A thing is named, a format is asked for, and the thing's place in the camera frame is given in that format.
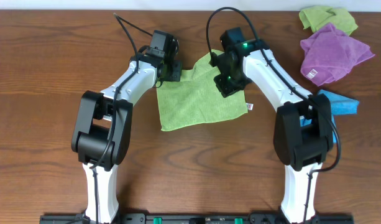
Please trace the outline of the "light green cloth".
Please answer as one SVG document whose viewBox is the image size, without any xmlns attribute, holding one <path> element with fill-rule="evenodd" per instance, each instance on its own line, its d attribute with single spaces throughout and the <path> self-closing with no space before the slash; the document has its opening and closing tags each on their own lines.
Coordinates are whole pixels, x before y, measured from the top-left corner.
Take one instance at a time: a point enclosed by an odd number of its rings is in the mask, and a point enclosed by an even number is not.
<svg viewBox="0 0 381 224">
<path fill-rule="evenodd" d="M 228 121 L 252 109 L 242 90 L 227 98 L 221 95 L 214 82 L 219 70 L 209 64 L 210 60 L 206 54 L 192 69 L 181 71 L 179 82 L 164 82 L 157 88 L 162 131 Z"/>
</svg>

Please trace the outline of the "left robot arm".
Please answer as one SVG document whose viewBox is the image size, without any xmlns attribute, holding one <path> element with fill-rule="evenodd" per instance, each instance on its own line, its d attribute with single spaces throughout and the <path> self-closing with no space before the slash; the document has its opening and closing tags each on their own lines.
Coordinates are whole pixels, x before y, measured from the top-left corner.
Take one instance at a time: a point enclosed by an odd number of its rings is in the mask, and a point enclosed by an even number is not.
<svg viewBox="0 0 381 224">
<path fill-rule="evenodd" d="M 150 45 L 135 50 L 120 78 L 100 92 L 82 95 L 71 140 L 87 178 L 88 206 L 82 223 L 118 221 L 117 168 L 129 148 L 133 107 L 157 82 L 180 80 L 178 50 L 173 35 L 155 30 Z"/>
</svg>

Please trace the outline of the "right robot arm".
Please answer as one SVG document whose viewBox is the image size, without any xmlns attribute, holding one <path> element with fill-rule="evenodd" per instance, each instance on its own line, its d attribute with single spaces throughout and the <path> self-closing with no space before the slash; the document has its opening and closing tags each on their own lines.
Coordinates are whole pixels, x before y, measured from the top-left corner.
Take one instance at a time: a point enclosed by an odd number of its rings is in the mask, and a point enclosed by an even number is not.
<svg viewBox="0 0 381 224">
<path fill-rule="evenodd" d="M 214 82 L 223 97 L 255 83 L 273 106 L 275 152 L 285 166 L 281 213 L 287 223 L 316 223 L 313 205 L 317 171 L 333 148 L 331 105 L 299 86 L 277 63 L 263 40 L 246 40 L 240 28 L 220 36 L 224 52 L 211 55 L 220 74 Z"/>
</svg>

